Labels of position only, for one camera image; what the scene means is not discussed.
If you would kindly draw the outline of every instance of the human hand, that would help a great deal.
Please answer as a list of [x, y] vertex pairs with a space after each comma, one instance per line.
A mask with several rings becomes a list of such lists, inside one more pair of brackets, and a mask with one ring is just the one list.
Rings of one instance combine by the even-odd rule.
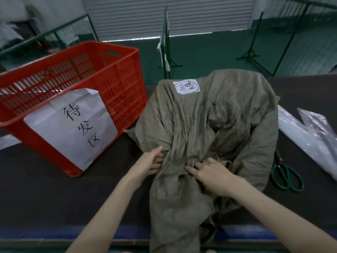
[[125, 177], [135, 186], [135, 189], [138, 189], [141, 186], [141, 183], [148, 175], [158, 173], [165, 157], [165, 155], [160, 152], [162, 149], [163, 147], [159, 146], [152, 149], [149, 153], [143, 153], [125, 175]]
[[212, 158], [208, 158], [208, 162], [196, 163], [196, 167], [199, 170], [189, 166], [186, 166], [186, 170], [202, 182], [208, 191], [219, 196], [231, 197], [242, 180]]

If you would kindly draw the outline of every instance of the dark table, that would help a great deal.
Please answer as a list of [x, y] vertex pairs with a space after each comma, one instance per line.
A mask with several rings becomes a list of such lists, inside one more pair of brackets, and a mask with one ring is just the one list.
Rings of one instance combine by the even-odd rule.
[[[299, 118], [296, 108], [323, 114], [337, 131], [335, 112], [337, 75], [271, 78], [280, 105]], [[155, 86], [149, 86], [149, 93]], [[280, 132], [279, 151], [300, 173], [305, 191], [281, 191], [271, 182], [265, 194], [337, 237], [337, 183]], [[11, 243], [58, 242], [69, 244], [97, 212], [118, 181], [140, 157], [137, 145], [122, 135], [79, 178], [61, 169], [23, 144], [0, 151], [0, 246]], [[148, 243], [148, 192], [153, 177], [137, 190], [124, 214], [115, 243]], [[221, 217], [215, 241], [275, 239], [247, 210]]]

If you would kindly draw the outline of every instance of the scissors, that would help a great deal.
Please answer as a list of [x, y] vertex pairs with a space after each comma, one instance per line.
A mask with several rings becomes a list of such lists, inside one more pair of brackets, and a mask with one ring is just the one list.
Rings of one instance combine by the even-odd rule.
[[[274, 158], [275, 158], [275, 163], [274, 163], [274, 165], [272, 167], [272, 170], [271, 170], [271, 173], [270, 173], [273, 183], [278, 188], [280, 188], [282, 190], [293, 191], [293, 192], [296, 192], [296, 193], [299, 193], [299, 192], [303, 191], [304, 190], [303, 179], [296, 172], [296, 170], [294, 170], [292, 167], [290, 167], [288, 165], [283, 164], [283, 159], [280, 156], [280, 153], [277, 149], [275, 150]], [[275, 175], [274, 175], [276, 171], [278, 171], [278, 173], [280, 174], [282, 180], [284, 181], [284, 185], [277, 182], [277, 180], [275, 178]], [[298, 188], [295, 188], [293, 186], [293, 183], [292, 183], [292, 180], [291, 180], [291, 177], [290, 177], [291, 173], [297, 178], [297, 180], [299, 182]]]

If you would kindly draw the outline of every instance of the white paper tag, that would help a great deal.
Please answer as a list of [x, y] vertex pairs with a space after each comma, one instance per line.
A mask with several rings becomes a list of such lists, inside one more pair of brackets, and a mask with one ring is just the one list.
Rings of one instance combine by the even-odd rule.
[[70, 91], [24, 121], [83, 171], [118, 134], [98, 91], [91, 89]]
[[200, 92], [200, 87], [195, 79], [181, 80], [173, 82], [176, 90], [180, 94], [189, 94], [193, 92]]

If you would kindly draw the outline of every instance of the red plastic crate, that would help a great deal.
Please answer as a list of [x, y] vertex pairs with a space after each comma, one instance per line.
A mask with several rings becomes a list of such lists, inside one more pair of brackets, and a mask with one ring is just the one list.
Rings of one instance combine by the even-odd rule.
[[147, 102], [138, 49], [88, 41], [1, 74], [0, 127], [69, 176], [79, 176], [83, 171], [23, 119], [50, 100], [82, 88], [99, 91], [120, 136]]

